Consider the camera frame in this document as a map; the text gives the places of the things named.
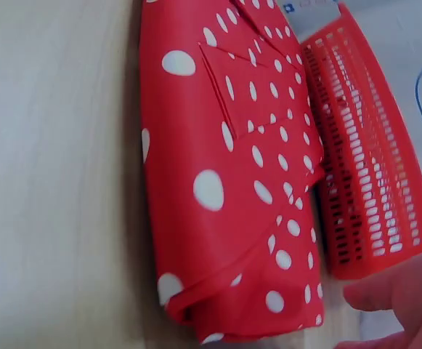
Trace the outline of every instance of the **wooden surface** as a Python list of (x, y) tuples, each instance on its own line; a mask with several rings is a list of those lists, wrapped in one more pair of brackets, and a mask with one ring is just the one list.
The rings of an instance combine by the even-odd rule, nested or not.
[[(155, 293), (139, 16), (140, 1), (0, 0), (0, 349), (197, 346)], [(325, 298), (322, 329), (235, 348), (356, 337), (339, 285)]]

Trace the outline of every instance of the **red plastic basket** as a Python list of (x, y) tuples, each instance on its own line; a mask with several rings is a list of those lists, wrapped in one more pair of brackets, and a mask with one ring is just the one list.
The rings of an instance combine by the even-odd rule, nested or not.
[(303, 43), (333, 275), (362, 278), (422, 252), (422, 175), (401, 113), (346, 6)]

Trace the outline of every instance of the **white polka dot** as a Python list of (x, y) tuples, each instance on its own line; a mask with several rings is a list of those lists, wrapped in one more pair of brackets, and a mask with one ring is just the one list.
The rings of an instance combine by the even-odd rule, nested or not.
[(225, 145), (227, 146), (228, 151), (232, 152), (233, 151), (233, 137), (225, 121), (222, 122), (222, 134), (224, 136)]
[(279, 28), (275, 28), (275, 31), (277, 32), (278, 37), (281, 38), (281, 39), (283, 39), (283, 35), (282, 35), (282, 32), (280, 31), (280, 29)]
[(256, 191), (256, 194), (263, 202), (269, 205), (272, 204), (272, 194), (258, 180), (254, 181), (254, 190)]
[(286, 133), (285, 127), (283, 126), (280, 126), (280, 136), (283, 142), (288, 142), (288, 133)]
[(270, 83), (270, 92), (273, 94), (273, 96), (275, 98), (278, 98), (278, 91), (277, 91), (277, 87), (275, 87), (274, 83), (271, 82)]
[(313, 243), (317, 241), (317, 234), (315, 233), (314, 228), (311, 228), (311, 239)]
[(314, 258), (312, 256), (312, 252), (307, 255), (307, 265), (309, 266), (309, 269), (313, 269), (314, 267)]
[(304, 120), (305, 120), (307, 126), (311, 126), (311, 119), (309, 118), (309, 115), (304, 114)]
[(270, 29), (267, 26), (264, 26), (264, 30), (266, 31), (267, 36), (272, 38), (272, 32), (270, 31)]
[(214, 334), (211, 334), (210, 336), (207, 336), (207, 338), (201, 344), (218, 342), (218, 341), (222, 340), (222, 338), (224, 338), (223, 333), (214, 333)]
[(158, 280), (159, 302), (166, 305), (169, 300), (183, 291), (182, 282), (174, 274), (165, 273)]
[(320, 299), (324, 297), (324, 291), (322, 290), (322, 285), (317, 285), (317, 296), (319, 296)]
[(304, 165), (306, 165), (307, 169), (312, 172), (312, 161), (308, 155), (303, 157)]
[(210, 211), (219, 211), (224, 206), (224, 186), (212, 169), (206, 169), (196, 176), (193, 193), (201, 206)]
[(204, 37), (206, 38), (206, 42), (209, 46), (216, 47), (217, 46), (217, 40), (216, 37), (212, 34), (211, 30), (209, 28), (204, 27), (203, 29)]
[(304, 299), (306, 300), (306, 304), (311, 302), (311, 287), (309, 285), (304, 289)]
[(283, 250), (280, 250), (275, 255), (275, 260), (277, 261), (277, 265), (280, 269), (288, 270), (291, 267), (291, 257), (290, 255)]
[(278, 154), (278, 163), (284, 171), (288, 171), (288, 162), (282, 154)]
[(168, 52), (162, 59), (162, 68), (170, 74), (191, 76), (196, 72), (193, 58), (186, 52), (175, 50)]
[(266, 305), (267, 308), (273, 313), (279, 313), (283, 310), (285, 306), (285, 301), (280, 293), (277, 291), (270, 291), (266, 295)]
[(230, 286), (234, 287), (237, 286), (241, 282), (241, 278), (243, 277), (243, 274), (238, 275), (230, 284)]
[(251, 49), (248, 49), (248, 53), (249, 53), (249, 59), (251, 61), (251, 64), (256, 67), (257, 66), (257, 64), (256, 64), (256, 56), (254, 55), (254, 53), (253, 53), (253, 51)]
[(233, 85), (230, 81), (230, 78), (228, 76), (225, 76), (225, 81), (227, 82), (227, 88), (230, 98), (232, 98), (232, 100), (235, 100), (235, 94), (233, 93)]
[(143, 147), (143, 163), (145, 163), (147, 154), (150, 151), (150, 132), (148, 129), (143, 129), (141, 131), (141, 143)]
[(309, 136), (307, 135), (306, 132), (303, 133), (303, 138), (304, 138), (304, 142), (306, 142), (307, 145), (311, 143), (311, 141), (309, 140)]
[(252, 133), (254, 131), (254, 124), (251, 120), (248, 120), (248, 132)]
[(290, 232), (291, 235), (299, 236), (301, 229), (299, 228), (298, 222), (296, 222), (295, 220), (289, 220), (287, 227), (288, 227), (288, 231)]
[(255, 145), (253, 145), (253, 158), (254, 158), (254, 161), (257, 163), (257, 166), (259, 167), (264, 166), (264, 161), (262, 159), (261, 152)]
[(280, 63), (280, 61), (279, 61), (279, 60), (275, 60), (275, 61), (274, 61), (274, 65), (275, 65), (275, 69), (277, 69), (277, 71), (278, 71), (279, 73), (281, 73), (281, 72), (282, 72), (282, 63)]
[(254, 83), (252, 81), (249, 82), (249, 93), (251, 93), (251, 98), (254, 102), (257, 100), (257, 92), (256, 87), (254, 86)]
[(275, 236), (271, 235), (269, 237), (269, 240), (267, 240), (267, 246), (269, 246), (269, 253), (272, 254), (272, 252), (274, 252), (274, 248), (275, 248)]
[(259, 46), (259, 44), (257, 43), (257, 41), (255, 39), (254, 39), (254, 46), (256, 46), (259, 53), (262, 53), (261, 47)]
[(232, 21), (233, 24), (237, 24), (237, 18), (235, 16), (235, 13), (231, 9), (227, 9), (227, 15), (228, 18)]
[(227, 26), (225, 25), (225, 22), (224, 22), (224, 20), (222, 19), (221, 15), (219, 15), (219, 14), (217, 14), (217, 22), (219, 22), (219, 24), (220, 24), (220, 28), (222, 28), (222, 30), (223, 30), (225, 33), (228, 33), (228, 28), (227, 28)]

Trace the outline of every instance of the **finger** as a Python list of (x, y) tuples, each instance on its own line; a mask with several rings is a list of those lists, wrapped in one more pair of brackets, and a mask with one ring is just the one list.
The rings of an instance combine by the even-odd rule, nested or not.
[(404, 332), (400, 332), (379, 340), (343, 342), (338, 344), (335, 349), (407, 349), (408, 345), (409, 339)]

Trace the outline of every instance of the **folded clothing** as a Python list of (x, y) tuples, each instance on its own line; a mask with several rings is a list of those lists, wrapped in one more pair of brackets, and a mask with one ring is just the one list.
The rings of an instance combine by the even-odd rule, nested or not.
[(301, 48), (273, 0), (146, 0), (143, 159), (160, 302), (201, 342), (322, 324)]

